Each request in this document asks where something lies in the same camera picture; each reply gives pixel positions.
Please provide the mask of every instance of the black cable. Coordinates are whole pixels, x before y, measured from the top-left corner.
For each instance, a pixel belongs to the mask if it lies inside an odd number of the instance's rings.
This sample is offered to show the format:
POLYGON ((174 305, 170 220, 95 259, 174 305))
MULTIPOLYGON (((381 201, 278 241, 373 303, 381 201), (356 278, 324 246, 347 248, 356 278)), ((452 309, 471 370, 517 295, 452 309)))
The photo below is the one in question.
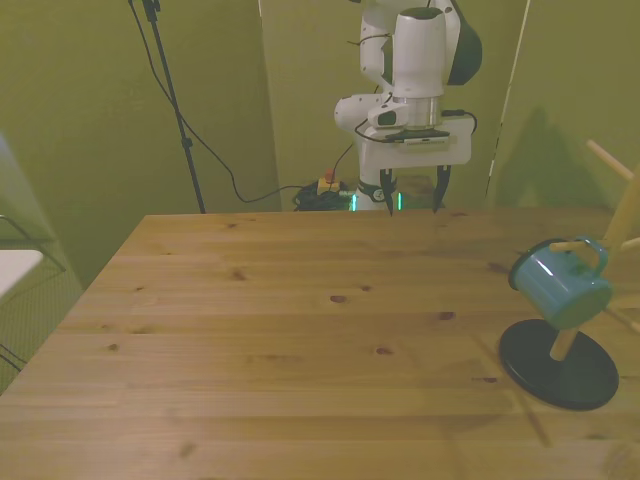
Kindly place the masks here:
POLYGON ((359 137, 362 137, 362 138, 364 138, 365 140, 369 140, 369 141, 371 141, 371 142, 376 142, 376 143, 386 143, 386 144, 393 143, 392 141, 389 141, 389 140, 380 140, 379 138, 369 137, 369 136, 365 135, 364 133, 362 133, 362 132, 360 131, 360 127, 362 127, 362 126, 363 126, 365 123, 367 123, 368 121, 369 121, 369 119, 368 119, 368 118, 365 118, 365 119, 362 121, 362 123, 361 123, 360 125, 358 125, 356 128, 354 128, 354 129, 353 129, 353 131, 354 131, 354 132, 356 132, 356 134, 357 134, 359 137))
MULTIPOLYGON (((149 44, 147 42, 147 37, 144 34, 144 30, 142 29, 142 24, 140 23, 140 18, 138 17, 138 12, 136 12, 135 7, 133 6, 133 0, 128 0, 129 1, 129 6, 131 7, 131 11, 133 12, 133 16, 136 20, 136 24, 138 25, 138 30, 140 31, 140 36, 142 37, 142 42, 144 44, 144 49, 147 53, 147 58, 149 60, 149 66, 151 67, 151 72, 153 73, 154 78, 156 79, 156 82, 158 83, 158 86, 160 87, 160 89, 162 90, 162 93, 164 93, 164 96, 167 97, 167 100, 169 101, 169 103, 171 103, 173 105, 173 101, 171 100, 171 96, 169 95, 169 92, 167 92, 167 89, 165 88, 164 84, 162 83, 162 81, 160 80, 160 77, 158 76, 158 73, 156 72, 155 69, 155 65, 153 63, 153 57, 151 56, 151 50, 149 49, 149 44)), ((191 128, 191 125, 189 125, 189 122, 187 122, 187 119, 184 118, 184 116, 182 116, 182 113, 180 113, 180 118, 182 119, 182 122, 184 123, 185 127, 187 127, 187 130, 189 130, 189 132, 191 132, 191 134, 196 138, 196 140, 198 140, 198 142, 200 142, 200 144, 202 144, 202 146, 204 148, 206 148, 209 153, 211 153, 216 160, 218 160, 218 162, 220 163, 220 165, 222 165, 222 167, 227 171, 227 173, 229 174, 229 176, 231 177, 231 184, 233 186, 233 191, 236 195, 236 197, 238 198, 238 200, 240 200, 242 203, 255 203, 255 202, 259 202, 261 200, 264 200, 266 198, 269 198, 273 195, 276 195, 280 192, 282 192, 283 190, 288 190, 288 189, 292 189, 292 188, 297 188, 297 189, 303 189, 305 187, 302 187, 300 185, 287 185, 286 187, 282 187, 279 188, 278 190, 274 190, 271 193, 268 193, 266 195, 263 195, 262 197, 259 198, 255 198, 252 200, 247 200, 245 199, 240 192, 238 191, 238 186, 236 184, 236 178, 235 175, 233 173, 233 170, 231 170, 231 168, 224 162, 224 160, 222 160, 222 158, 220 157, 220 155, 218 155, 201 137, 200 135, 198 135, 196 133, 196 131, 191 128)))
MULTIPOLYGON (((346 190, 347 185, 340 183, 340 190, 346 190)), ((347 210, 351 197, 341 196, 339 192, 323 192, 318 195, 318 182, 307 185, 293 199, 296 212, 330 212, 347 210)))
MULTIPOLYGON (((389 103, 389 100, 391 100, 391 98, 392 98, 392 97, 393 97, 393 92, 391 92, 391 93, 389 94, 389 96, 387 97, 387 99, 384 101, 384 103, 383 103, 382 105, 386 105, 387 103, 389 103)), ((365 119, 364 119, 364 121, 363 121, 360 125, 358 125, 356 128, 354 128, 354 129, 353 129, 353 131, 354 131, 354 132, 356 132, 356 134, 357 134, 359 137, 362 137, 362 138, 364 138, 365 140, 370 140, 370 141, 372 141, 372 142, 376 142, 376 143, 386 143, 386 144, 389 144, 389 143, 395 143, 393 140, 380 140, 379 138, 368 137, 368 136, 366 136, 364 133, 362 133, 362 132, 360 131, 360 127, 362 127, 362 126, 363 126, 365 123, 367 123, 368 121, 369 121, 369 119, 368 119, 368 118, 365 118, 365 119)))
POLYGON ((7 362, 9 365, 11 365, 13 368, 15 368, 18 372, 22 371, 22 369, 19 366, 17 366, 15 363, 13 363, 11 360, 9 360, 7 357, 2 355, 1 353, 0 353, 0 358, 5 362, 7 362))
POLYGON ((371 40, 372 38, 391 38, 391 34, 389 33, 384 33, 381 35, 371 35, 369 37, 365 37, 362 40, 360 40, 359 42, 350 42, 347 40, 347 43, 349 45, 355 45, 356 47, 359 47, 360 45, 362 45, 364 42, 366 42, 367 40, 371 40))
POLYGON ((473 121, 475 123, 474 127, 473 127, 473 132, 472 134, 476 133, 476 130, 478 130, 478 117, 476 117, 473 113, 471 112, 467 112, 466 110, 443 110, 442 111, 442 116, 443 117, 462 117, 464 115, 469 115, 471 118, 473 118, 473 121))
MULTIPOLYGON (((380 85, 376 86, 376 89, 373 91, 373 94, 375 95, 376 93, 378 93, 378 90, 380 90, 380 85)), ((333 172, 331 173, 331 182, 329 184, 329 191, 331 191, 331 188, 333 187, 333 182, 336 179, 336 172, 338 171, 338 167, 340 166, 340 162, 342 162, 344 157, 347 156, 347 153, 349 153, 352 148, 353 148, 353 143, 347 147, 347 149, 342 153, 342 155, 340 155, 340 158, 338 158, 338 161, 336 162, 335 166, 333 167, 333 172)))
POLYGON ((19 356, 17 356, 15 353, 13 353, 11 350, 9 350, 6 346, 4 346, 3 344, 0 343, 0 348, 2 348, 3 350, 6 350, 7 352, 9 352, 9 354, 15 358, 16 360, 22 362, 22 363, 27 363, 26 360, 23 360, 22 358, 20 358, 19 356))

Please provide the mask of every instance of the black round base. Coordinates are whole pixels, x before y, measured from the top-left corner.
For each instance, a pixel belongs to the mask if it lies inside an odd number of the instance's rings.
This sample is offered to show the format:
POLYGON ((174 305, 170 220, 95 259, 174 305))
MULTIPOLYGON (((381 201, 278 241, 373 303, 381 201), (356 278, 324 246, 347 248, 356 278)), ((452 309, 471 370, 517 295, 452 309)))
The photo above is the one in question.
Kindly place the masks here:
POLYGON ((552 405, 595 410, 618 390, 618 370, 604 349, 583 333, 564 362, 550 356, 558 331, 544 320, 510 327, 500 340, 500 360, 522 388, 552 405))

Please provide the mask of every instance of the white chair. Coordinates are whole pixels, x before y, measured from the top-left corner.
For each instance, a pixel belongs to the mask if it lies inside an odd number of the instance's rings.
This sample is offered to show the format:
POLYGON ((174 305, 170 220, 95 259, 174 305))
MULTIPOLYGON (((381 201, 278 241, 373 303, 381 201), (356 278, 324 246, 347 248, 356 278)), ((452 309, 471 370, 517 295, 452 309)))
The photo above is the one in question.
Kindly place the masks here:
POLYGON ((0 250, 0 299, 36 268, 44 255, 37 250, 0 250))

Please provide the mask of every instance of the mug tree stand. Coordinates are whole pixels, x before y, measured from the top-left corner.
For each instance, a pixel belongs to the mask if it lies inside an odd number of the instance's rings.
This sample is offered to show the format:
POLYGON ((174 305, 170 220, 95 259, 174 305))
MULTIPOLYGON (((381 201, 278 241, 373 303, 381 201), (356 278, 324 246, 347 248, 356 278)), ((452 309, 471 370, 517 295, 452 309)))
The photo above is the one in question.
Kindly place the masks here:
MULTIPOLYGON (((593 153, 628 182, 622 200, 601 242, 612 261, 619 253, 640 247, 640 238, 627 240, 640 205, 640 165, 632 172, 593 140, 593 153)), ((579 252, 584 242, 550 245, 553 252, 579 252)), ((638 325, 622 315, 636 332, 638 325)), ((558 331, 544 320, 528 320, 510 327, 499 345, 502 365, 522 388, 535 397, 570 410, 594 410, 605 405, 618 390, 619 376, 611 357, 579 329, 558 331)))
POLYGON ((555 360, 558 331, 544 320, 527 320, 502 336, 500 360, 509 376, 540 400, 569 410, 595 410, 618 391, 619 376, 609 354, 577 332, 564 360, 555 360))

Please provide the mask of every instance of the yellow-green wall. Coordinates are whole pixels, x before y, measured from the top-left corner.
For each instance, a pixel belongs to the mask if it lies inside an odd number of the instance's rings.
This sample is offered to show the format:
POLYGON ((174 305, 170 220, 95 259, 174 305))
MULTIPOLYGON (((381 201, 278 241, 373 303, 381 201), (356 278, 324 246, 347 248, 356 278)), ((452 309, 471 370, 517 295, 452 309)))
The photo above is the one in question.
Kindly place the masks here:
POLYGON ((640 4, 532 0, 489 204, 608 206, 624 182, 585 147, 640 161, 640 4))
MULTIPOLYGON (((447 204, 478 208, 485 198, 526 0, 458 3, 481 36, 485 56, 482 70, 468 85, 446 92, 447 108, 465 108, 480 119, 473 159, 455 170, 447 204)), ((262 0, 282 184, 311 182, 324 175, 351 142, 336 127, 333 111, 341 97, 375 88, 360 73, 359 49, 346 43, 359 40, 362 10, 347 0, 262 0)), ((340 174, 357 177, 355 152, 345 158, 340 174)), ((283 195, 285 208, 289 198, 283 195)))
MULTIPOLYGON (((277 188, 257 0, 164 0, 160 28, 183 114, 246 196, 277 188)), ((0 45, 0 133, 84 285, 145 214, 196 211, 126 0, 3 0, 0 45)), ((279 210, 277 196, 241 204, 194 154, 211 212, 279 210)))

